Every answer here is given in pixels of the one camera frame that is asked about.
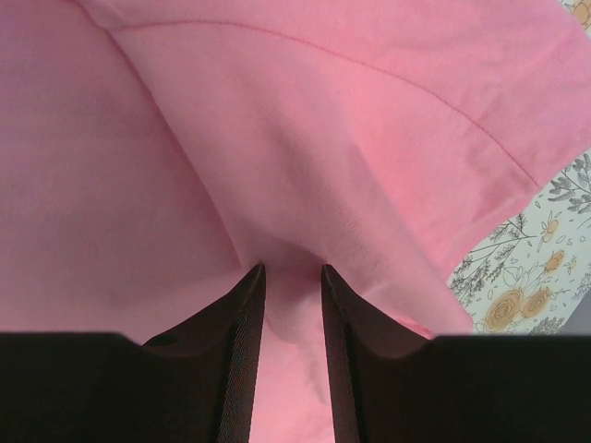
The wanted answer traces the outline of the pink t shirt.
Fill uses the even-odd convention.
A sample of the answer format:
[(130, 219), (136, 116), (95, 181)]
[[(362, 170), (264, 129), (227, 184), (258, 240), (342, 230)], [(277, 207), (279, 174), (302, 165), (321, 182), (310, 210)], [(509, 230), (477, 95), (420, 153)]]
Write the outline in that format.
[(5, 1), (1, 328), (146, 340), (263, 264), (250, 438), (331, 442), (321, 267), (467, 333), (452, 270), (589, 145), (556, 1)]

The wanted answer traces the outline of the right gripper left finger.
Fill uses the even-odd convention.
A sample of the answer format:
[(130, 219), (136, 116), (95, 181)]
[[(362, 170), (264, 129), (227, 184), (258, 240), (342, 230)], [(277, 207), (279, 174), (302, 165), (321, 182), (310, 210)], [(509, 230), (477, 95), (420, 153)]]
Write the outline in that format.
[(1, 336), (5, 442), (246, 442), (266, 273), (143, 344), (118, 333)]

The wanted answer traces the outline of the floral patterned table mat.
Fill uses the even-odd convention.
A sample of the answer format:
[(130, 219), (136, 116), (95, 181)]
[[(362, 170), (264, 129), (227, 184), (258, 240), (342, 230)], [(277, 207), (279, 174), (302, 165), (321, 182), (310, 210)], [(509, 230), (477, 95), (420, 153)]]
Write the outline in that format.
[(440, 91), (450, 224), (430, 329), (557, 329), (590, 273), (590, 27), (575, 1), (454, 1)]

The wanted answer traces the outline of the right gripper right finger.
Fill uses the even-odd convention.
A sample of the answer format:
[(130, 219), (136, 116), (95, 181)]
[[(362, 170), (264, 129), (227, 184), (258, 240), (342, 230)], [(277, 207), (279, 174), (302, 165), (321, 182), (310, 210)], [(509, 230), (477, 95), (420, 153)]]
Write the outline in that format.
[(426, 339), (331, 266), (321, 300), (339, 442), (586, 442), (586, 336)]

